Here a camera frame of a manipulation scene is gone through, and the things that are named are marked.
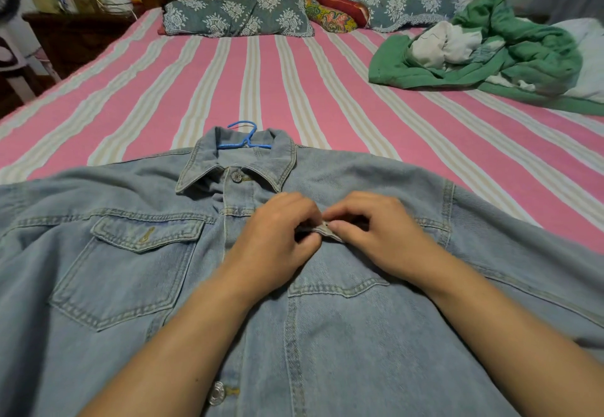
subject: floral pillowcase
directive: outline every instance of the floral pillowcase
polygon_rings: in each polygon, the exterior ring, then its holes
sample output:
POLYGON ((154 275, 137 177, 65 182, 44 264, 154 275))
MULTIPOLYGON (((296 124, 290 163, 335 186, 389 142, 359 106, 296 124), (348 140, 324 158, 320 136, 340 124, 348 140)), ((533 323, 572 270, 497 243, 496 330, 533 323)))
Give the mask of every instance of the floral pillowcase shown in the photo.
POLYGON ((457 11, 451 0, 352 0, 369 10, 366 28, 394 32, 404 25, 425 26, 453 17, 457 11))
POLYGON ((319 24, 327 32, 343 34, 352 32, 357 28, 352 16, 338 9, 324 7, 316 0, 306 0, 306 15, 311 21, 319 24))
POLYGON ((176 0, 164 7, 166 35, 312 37, 305 0, 176 0))

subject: hand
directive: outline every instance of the hand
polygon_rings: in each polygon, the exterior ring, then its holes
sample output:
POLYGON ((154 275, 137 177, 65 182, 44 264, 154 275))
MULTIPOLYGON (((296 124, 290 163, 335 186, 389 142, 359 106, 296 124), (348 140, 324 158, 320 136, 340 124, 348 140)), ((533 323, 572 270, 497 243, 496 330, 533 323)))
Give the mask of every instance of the hand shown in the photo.
POLYGON ((217 269, 229 287, 242 292, 253 306, 289 281, 321 246, 321 236, 311 233, 299 243, 294 230, 302 222, 322 223, 321 211, 300 193, 278 193, 256 209, 237 242, 217 269))
POLYGON ((379 268, 420 288, 430 278, 430 264, 438 261, 431 258, 446 253, 396 198, 352 192, 323 212, 323 219, 329 221, 329 229, 379 268), (350 223, 355 216, 369 220, 368 231, 350 223))

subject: green clothing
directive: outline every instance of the green clothing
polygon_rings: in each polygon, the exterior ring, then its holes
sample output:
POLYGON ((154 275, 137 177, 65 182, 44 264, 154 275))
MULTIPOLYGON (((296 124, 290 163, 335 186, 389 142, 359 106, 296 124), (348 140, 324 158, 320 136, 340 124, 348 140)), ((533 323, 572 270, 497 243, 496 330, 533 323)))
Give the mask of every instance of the green clothing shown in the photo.
MULTIPOLYGON (((483 43, 475 51, 480 55, 472 54, 464 65, 425 68, 413 57, 413 40, 394 35, 374 54, 369 65, 369 82, 402 89, 468 86, 483 89, 484 85, 484 90, 491 93, 574 112, 583 112, 578 110, 584 110, 589 103, 560 97, 574 86, 582 66, 577 44, 564 29, 516 18, 506 0, 474 0, 450 23, 460 25, 463 31, 482 33, 483 43), (515 85, 521 80, 534 85, 539 93, 484 83, 499 73, 515 85)), ((590 110, 585 113, 604 114, 604 104, 589 104, 590 110)))

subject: pink striped bedsheet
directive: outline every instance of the pink striped bedsheet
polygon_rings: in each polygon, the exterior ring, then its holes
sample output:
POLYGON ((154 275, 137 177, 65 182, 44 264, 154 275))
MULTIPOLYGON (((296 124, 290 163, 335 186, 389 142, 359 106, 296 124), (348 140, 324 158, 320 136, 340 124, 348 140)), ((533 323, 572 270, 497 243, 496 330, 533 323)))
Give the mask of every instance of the pink striped bedsheet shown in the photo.
POLYGON ((148 11, 97 60, 0 122, 0 183, 188 147, 253 120, 299 144, 432 170, 496 207, 604 252, 604 119, 472 91, 367 82, 386 36, 157 35, 148 11))

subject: wooden nightstand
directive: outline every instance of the wooden nightstand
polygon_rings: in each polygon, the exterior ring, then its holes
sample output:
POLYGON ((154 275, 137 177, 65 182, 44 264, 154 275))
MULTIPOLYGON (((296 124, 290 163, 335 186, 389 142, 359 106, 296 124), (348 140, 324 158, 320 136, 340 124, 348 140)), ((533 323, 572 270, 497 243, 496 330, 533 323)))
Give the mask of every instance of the wooden nightstand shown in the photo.
MULTIPOLYGON (((137 7, 135 13, 140 16, 144 9, 137 7)), ((96 59, 136 21, 132 14, 108 13, 26 13, 22 17, 30 24, 61 78, 96 59)))

